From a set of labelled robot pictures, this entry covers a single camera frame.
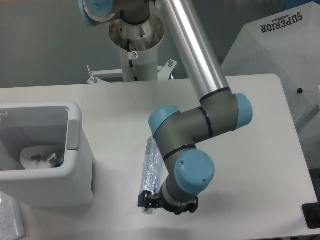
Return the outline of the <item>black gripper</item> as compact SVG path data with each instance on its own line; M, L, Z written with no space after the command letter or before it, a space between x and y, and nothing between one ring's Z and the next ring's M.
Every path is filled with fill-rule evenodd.
M167 212L180 215L194 213L198 209L199 203L197 196L189 202L179 202L166 199L163 192L152 194L151 191L144 190L138 196L137 206L143 208L145 212L150 209L164 209Z

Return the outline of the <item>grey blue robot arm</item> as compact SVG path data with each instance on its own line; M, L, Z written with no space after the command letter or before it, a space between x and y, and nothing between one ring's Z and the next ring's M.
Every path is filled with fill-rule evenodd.
M157 58L145 59L143 53L160 44L165 30L151 13L149 0L80 0L78 5L87 25L110 23L109 36L122 51L125 81L140 82L157 75ZM156 0L154 5L169 25L200 105L185 112L164 106L150 115L148 124L168 176L157 193L143 190L137 205L176 215L194 213L198 195L215 174L213 160L196 145L247 126L253 109L244 94L232 93L193 3Z

